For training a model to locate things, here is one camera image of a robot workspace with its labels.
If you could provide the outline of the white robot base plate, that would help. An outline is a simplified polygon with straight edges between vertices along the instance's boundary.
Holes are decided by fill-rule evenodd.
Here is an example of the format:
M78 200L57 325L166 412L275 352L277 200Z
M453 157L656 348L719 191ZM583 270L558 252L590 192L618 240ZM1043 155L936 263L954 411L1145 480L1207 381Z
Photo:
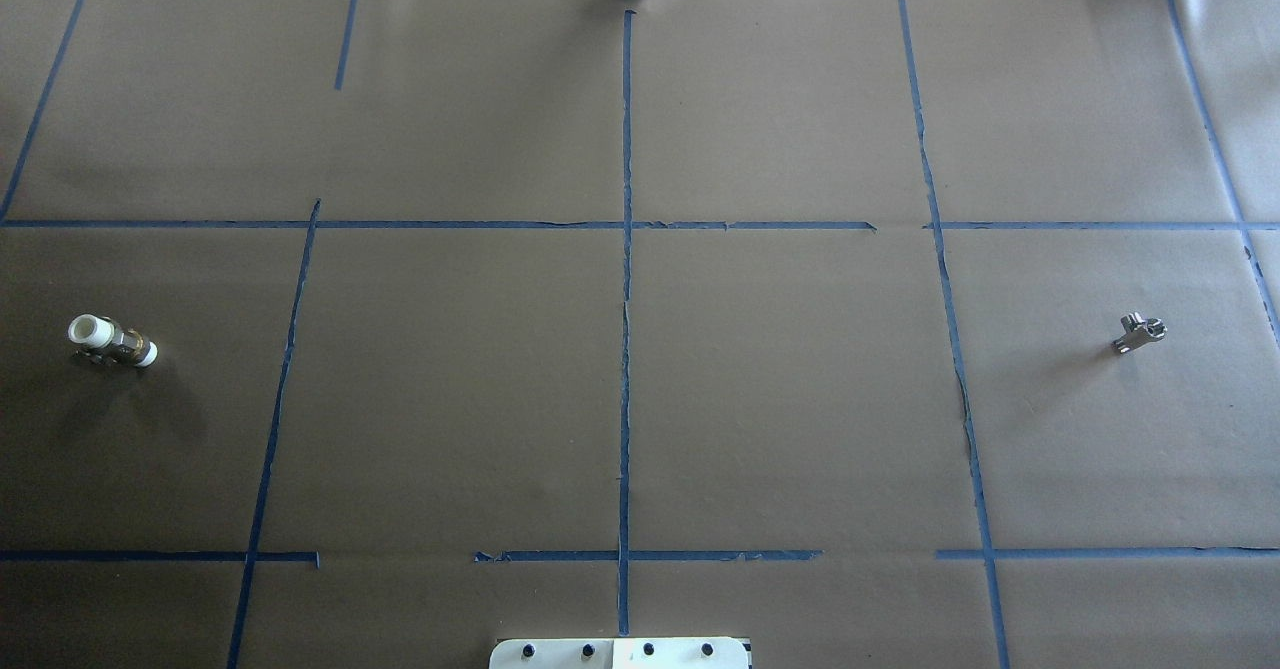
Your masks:
M749 642L728 636L525 638L497 643L489 668L751 668Z

